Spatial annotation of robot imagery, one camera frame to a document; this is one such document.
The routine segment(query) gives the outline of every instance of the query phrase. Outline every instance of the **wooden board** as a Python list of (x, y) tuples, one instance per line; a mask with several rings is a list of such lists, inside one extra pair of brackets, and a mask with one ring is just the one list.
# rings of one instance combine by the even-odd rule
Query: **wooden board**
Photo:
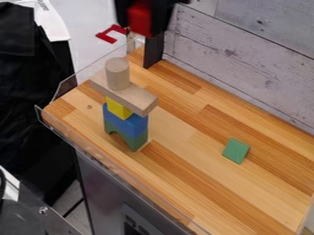
[(186, 68), (314, 133), (313, 60), (185, 6), (168, 38)]
[(312, 0), (219, 0), (216, 17), (314, 58)]
[[(314, 138), (167, 61), (128, 59), (131, 81), (160, 99), (143, 149), (103, 131), (106, 98), (90, 82), (43, 118), (197, 234), (295, 234), (314, 192)], [(241, 165), (221, 156), (229, 138), (252, 147)]]
[(148, 116), (158, 104), (156, 95), (147, 92), (134, 83), (130, 83), (128, 88), (124, 90), (111, 90), (107, 84), (107, 77), (104, 70), (91, 79), (91, 85), (99, 93), (108, 95), (141, 117)]

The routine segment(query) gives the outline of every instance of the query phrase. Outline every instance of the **weathered wood plank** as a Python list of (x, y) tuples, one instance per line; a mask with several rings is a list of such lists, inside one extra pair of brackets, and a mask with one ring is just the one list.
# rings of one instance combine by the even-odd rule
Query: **weathered wood plank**
[(314, 58), (312, 0), (219, 0), (216, 17)]
[(179, 6), (174, 57), (314, 128), (314, 61)]
[(209, 16), (215, 16), (218, 2), (219, 0), (192, 0), (187, 6)]

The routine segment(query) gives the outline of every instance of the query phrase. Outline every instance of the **beige rectangular block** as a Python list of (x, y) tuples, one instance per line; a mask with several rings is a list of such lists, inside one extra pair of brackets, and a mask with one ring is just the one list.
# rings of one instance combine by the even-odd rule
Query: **beige rectangular block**
[(156, 95), (149, 93), (134, 83), (130, 83), (127, 89), (121, 91), (111, 90), (107, 85), (104, 71), (91, 79), (91, 85), (96, 91), (109, 96), (141, 117), (146, 117), (158, 105)]

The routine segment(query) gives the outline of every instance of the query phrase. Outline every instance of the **white paper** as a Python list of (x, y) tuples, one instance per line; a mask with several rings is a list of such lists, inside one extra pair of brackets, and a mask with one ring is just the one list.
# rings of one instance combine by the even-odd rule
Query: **white paper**
[(22, 0), (15, 4), (34, 8), (35, 21), (45, 29), (50, 41), (71, 39), (68, 28), (49, 0)]

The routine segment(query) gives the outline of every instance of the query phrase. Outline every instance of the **stacked blocks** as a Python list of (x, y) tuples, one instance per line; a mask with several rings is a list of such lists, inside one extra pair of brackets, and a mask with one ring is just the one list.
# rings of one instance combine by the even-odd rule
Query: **stacked blocks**
[(241, 164), (249, 149), (249, 145), (235, 139), (230, 139), (225, 150), (222, 152), (222, 155), (237, 164)]
[(129, 118), (129, 116), (132, 115), (131, 111), (129, 111), (127, 108), (125, 108), (118, 102), (114, 101), (113, 99), (110, 99), (109, 97), (107, 97), (106, 101), (107, 101), (108, 111), (116, 115), (118, 118), (121, 118), (122, 120), (126, 120)]
[(92, 86), (107, 96), (103, 104), (105, 132), (116, 132), (137, 151), (147, 142), (148, 113), (157, 106), (157, 97), (129, 81), (129, 64), (123, 58), (108, 60), (106, 77), (92, 81)]
[(148, 139), (148, 117), (140, 117), (132, 114), (123, 120), (111, 113), (107, 104), (103, 105), (105, 118), (105, 131), (107, 134), (116, 132), (127, 142), (132, 151), (138, 150)]

